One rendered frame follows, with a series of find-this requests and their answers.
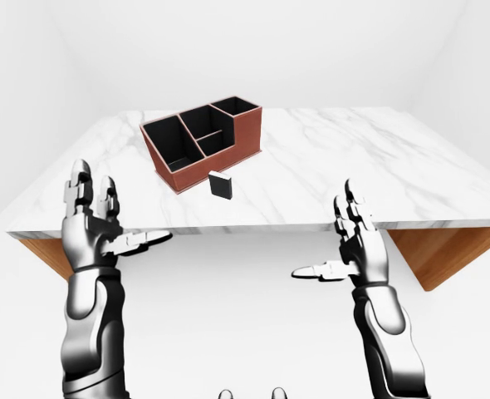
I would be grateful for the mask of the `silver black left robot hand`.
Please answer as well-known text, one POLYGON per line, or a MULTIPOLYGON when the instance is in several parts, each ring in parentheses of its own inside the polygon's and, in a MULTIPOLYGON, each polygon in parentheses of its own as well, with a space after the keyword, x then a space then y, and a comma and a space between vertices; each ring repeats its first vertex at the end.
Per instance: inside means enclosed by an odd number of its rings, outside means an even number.
POLYGON ((117 219, 120 203, 115 182, 108 175, 101 182, 95 209, 91 208, 93 198, 91 168, 78 159, 66 182, 66 217, 61 227, 62 246, 75 272, 94 266, 114 267, 118 257, 144 252, 173 237, 168 230, 126 233, 117 219))

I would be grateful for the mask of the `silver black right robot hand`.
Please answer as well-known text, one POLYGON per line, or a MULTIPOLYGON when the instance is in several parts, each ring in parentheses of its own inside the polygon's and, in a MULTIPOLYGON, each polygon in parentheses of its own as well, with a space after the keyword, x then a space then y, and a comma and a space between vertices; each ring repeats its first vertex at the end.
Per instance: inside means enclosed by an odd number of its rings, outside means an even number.
POLYGON ((340 235, 339 260, 298 268, 293 278, 317 278, 322 282, 350 278, 356 287, 389 282, 389 260, 385 242, 371 220, 371 213, 358 184, 345 182, 345 193, 333 201, 340 235))

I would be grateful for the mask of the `small black book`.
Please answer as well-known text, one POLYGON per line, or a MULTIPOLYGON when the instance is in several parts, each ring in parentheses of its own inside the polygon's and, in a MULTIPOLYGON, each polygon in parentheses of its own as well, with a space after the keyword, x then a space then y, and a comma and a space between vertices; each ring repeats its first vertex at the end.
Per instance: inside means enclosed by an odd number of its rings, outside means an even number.
POLYGON ((221 172, 211 170, 208 180, 212 195, 230 200, 233 197, 232 178, 221 172))

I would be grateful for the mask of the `red-brown desk caddy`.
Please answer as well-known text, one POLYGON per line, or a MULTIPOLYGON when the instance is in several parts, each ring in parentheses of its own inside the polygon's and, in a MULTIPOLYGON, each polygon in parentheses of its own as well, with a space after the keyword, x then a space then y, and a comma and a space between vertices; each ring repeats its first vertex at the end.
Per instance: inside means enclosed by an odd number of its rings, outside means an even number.
POLYGON ((140 124, 159 176, 177 194, 261 151, 262 107, 231 96, 140 124))

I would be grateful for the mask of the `wooden table base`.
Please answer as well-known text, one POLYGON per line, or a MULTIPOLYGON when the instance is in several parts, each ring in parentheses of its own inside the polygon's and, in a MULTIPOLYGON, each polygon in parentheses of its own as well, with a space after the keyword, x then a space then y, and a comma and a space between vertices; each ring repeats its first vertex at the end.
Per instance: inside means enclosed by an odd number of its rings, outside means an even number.
POLYGON ((426 291, 490 249, 490 227, 390 229, 388 234, 426 291))

